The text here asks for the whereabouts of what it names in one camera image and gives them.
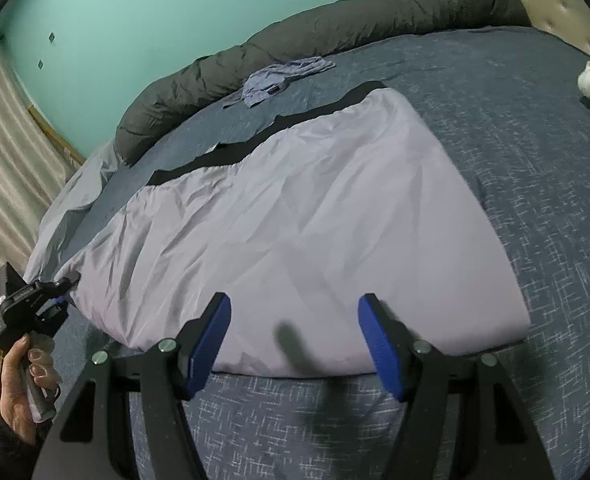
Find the teal wall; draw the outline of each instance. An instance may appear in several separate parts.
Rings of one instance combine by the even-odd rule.
[[[33,101],[88,155],[153,80],[332,1],[15,0],[4,45]]]

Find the blue cloth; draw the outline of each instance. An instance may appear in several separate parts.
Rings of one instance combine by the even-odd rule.
[[[223,106],[227,108],[243,99],[246,106],[250,108],[271,95],[286,90],[291,81],[318,74],[333,67],[335,67],[334,62],[320,56],[298,59],[283,65],[265,66],[252,73],[240,90],[225,98]]]

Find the blue clamp pad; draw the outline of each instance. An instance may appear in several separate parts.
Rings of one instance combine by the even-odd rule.
[[[229,297],[223,292],[217,292],[199,321],[203,322],[201,335],[193,351],[190,352],[188,378],[184,386],[190,399],[206,386],[221,343],[229,329]]]
[[[404,398],[404,378],[399,352],[408,352],[408,349],[405,345],[403,348],[395,348],[395,343],[397,346],[400,344],[391,341],[392,320],[374,294],[365,294],[360,298],[357,314],[361,333],[371,352],[379,380],[387,392],[401,401]]]

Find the hand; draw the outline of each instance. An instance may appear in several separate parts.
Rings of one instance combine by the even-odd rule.
[[[34,343],[34,348],[29,350],[31,342]],[[31,341],[31,338],[25,335],[11,347],[2,364],[0,415],[13,432],[31,446],[36,444],[36,426],[20,373],[22,358],[28,352],[28,360],[31,363],[29,372],[35,384],[47,390],[55,389],[58,383],[62,382],[62,378],[53,368],[51,352],[54,346],[55,343],[50,337],[34,333]]]

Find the finger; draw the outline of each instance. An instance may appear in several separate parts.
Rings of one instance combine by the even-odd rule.
[[[2,364],[2,373],[9,372],[12,370],[18,370],[20,363],[22,362],[22,357],[25,356],[26,352],[28,351],[28,347],[30,346],[31,340],[26,334],[15,342],[15,344],[11,347],[11,350],[4,357],[4,362]]]
[[[41,350],[39,348],[31,348],[28,351],[28,360],[35,365],[53,365],[53,358],[44,350]]]
[[[55,341],[44,334],[38,334],[37,332],[31,333],[31,342],[34,348],[44,350],[47,354],[53,352],[55,348]]]
[[[31,365],[29,368],[35,384],[47,390],[54,390],[62,382],[62,378],[51,366]]]

